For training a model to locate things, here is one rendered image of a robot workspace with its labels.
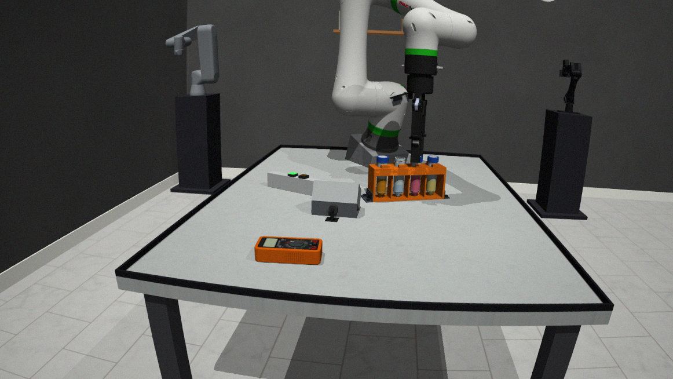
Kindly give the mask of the orange digital multimeter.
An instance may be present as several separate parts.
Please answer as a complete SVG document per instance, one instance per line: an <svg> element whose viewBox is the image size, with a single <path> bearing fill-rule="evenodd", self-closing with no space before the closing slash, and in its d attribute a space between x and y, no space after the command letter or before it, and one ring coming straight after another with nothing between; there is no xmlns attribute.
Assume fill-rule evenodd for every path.
<svg viewBox="0 0 673 379"><path fill-rule="evenodd" d="M254 250L257 262L319 265L323 241L316 238L261 236Z"/></svg>

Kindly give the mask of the orange tube rack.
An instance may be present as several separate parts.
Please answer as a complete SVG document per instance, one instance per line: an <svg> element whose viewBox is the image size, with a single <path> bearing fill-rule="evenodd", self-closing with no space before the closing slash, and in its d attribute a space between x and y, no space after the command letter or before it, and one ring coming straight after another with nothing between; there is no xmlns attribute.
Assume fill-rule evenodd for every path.
<svg viewBox="0 0 673 379"><path fill-rule="evenodd" d="M428 161L423 164L415 164L415 167L411 166L412 162L398 164L398 167L395 167L394 164L381 164L381 167L377 167L377 162L376 164L368 164L367 188L373 193L373 202L444 199L447 167L442 166L439 163L428 166ZM428 192L426 192L426 181L427 175L429 174L437 174L436 190L432 195L429 195ZM420 192L418 192L416 196L409 193L411 175L421 175ZM377 176L388 176L387 194L382 198L380 198L378 194L375 194ZM400 196L392 194L393 176L405 176L404 194L401 194Z"/></svg>

